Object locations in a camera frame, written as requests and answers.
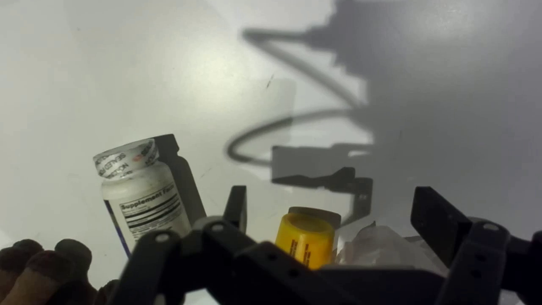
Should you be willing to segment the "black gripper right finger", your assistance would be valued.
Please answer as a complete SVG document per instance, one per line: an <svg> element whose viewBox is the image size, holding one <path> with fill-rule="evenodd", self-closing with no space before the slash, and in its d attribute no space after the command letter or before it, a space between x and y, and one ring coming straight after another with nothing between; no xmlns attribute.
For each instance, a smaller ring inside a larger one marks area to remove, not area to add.
<svg viewBox="0 0 542 305"><path fill-rule="evenodd" d="M471 218L431 186L417 186L410 223L449 267L438 305L499 305L514 291L542 305L542 232L515 237L507 227Z"/></svg>

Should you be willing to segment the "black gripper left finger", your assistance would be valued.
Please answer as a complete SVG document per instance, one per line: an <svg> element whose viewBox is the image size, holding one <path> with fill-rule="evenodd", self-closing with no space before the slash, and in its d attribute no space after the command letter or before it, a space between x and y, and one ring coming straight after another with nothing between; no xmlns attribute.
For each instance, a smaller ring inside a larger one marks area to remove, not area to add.
<svg viewBox="0 0 542 305"><path fill-rule="evenodd" d="M107 305L184 305L207 289L221 305L360 305L339 284L272 242L246 233L248 188L233 186L219 216L187 235L155 230L136 244Z"/></svg>

